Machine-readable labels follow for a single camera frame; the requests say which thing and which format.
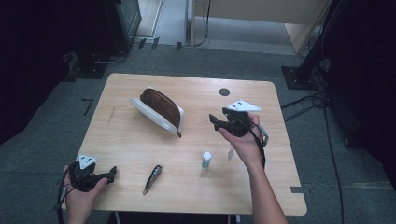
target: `right hand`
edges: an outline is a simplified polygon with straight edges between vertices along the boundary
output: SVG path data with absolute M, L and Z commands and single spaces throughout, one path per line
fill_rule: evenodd
M 258 115 L 254 115 L 248 113 L 251 121 L 255 123 L 257 126 L 260 125 L 260 119 Z M 262 134 L 256 125 L 253 125 L 251 131 L 253 131 L 260 140 L 262 140 Z M 236 137 L 230 134 L 226 129 L 219 128 L 219 133 L 233 145 L 238 153 L 238 156 L 244 162 L 244 164 L 249 167 L 249 165 L 255 164 L 256 162 L 261 163 L 261 154 L 259 151 L 259 147 L 253 137 L 253 135 L 248 132 L 242 137 Z

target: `gray carpet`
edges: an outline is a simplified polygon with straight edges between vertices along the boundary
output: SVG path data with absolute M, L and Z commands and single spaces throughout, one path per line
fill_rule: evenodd
M 182 77 L 267 80 L 276 85 L 282 105 L 315 91 L 288 90 L 280 67 L 299 66 L 304 58 L 217 49 L 151 45 L 110 64 L 101 80 L 62 82 L 39 108 L 28 127 L 0 146 L 0 223 L 57 223 L 51 210 L 63 167 L 78 154 L 106 79 L 112 73 Z M 93 100 L 87 111 L 89 101 Z M 283 111 L 284 117 L 311 106 L 309 102 Z M 322 108 L 287 122 L 288 134 L 304 187 L 308 212 L 288 217 L 290 223 L 394 223 L 396 198 L 382 165 L 366 151 L 344 147 L 343 133 L 327 109 L 333 155 Z M 93 212 L 88 223 L 106 223 L 108 212 Z M 253 223 L 242 216 L 242 223 Z

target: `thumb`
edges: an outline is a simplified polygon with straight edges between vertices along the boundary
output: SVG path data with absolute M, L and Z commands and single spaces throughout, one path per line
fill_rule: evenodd
M 100 179 L 96 183 L 95 187 L 90 192 L 96 197 L 96 195 L 98 195 L 100 193 L 100 191 L 102 191 L 102 189 L 105 187 L 105 185 L 107 184 L 107 181 L 108 180 L 105 177 Z
M 219 133 L 224 137 L 225 140 L 227 141 L 231 141 L 231 139 L 233 138 L 233 135 L 230 134 L 226 129 L 223 128 L 219 128 L 218 129 Z

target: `bottle cap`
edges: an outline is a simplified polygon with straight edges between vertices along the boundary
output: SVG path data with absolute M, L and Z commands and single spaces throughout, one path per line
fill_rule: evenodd
M 210 154 L 210 152 L 205 152 L 204 161 L 210 161 L 210 159 L 212 159 L 212 154 Z

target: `floor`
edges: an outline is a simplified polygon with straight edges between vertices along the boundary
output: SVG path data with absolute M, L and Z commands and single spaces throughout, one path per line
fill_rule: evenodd
M 137 39 L 146 38 L 149 42 L 159 38 L 159 44 L 176 45 L 181 42 L 185 47 L 190 46 L 191 0 L 140 0 L 139 4 L 143 19 Z M 195 19 L 194 42 L 198 44 L 205 38 L 206 18 Z M 141 35 L 143 31 L 151 30 L 151 35 Z M 305 56 L 315 44 L 318 31 L 319 28 L 301 55 Z M 296 55 L 285 25 L 276 22 L 209 18 L 207 40 L 200 48 Z

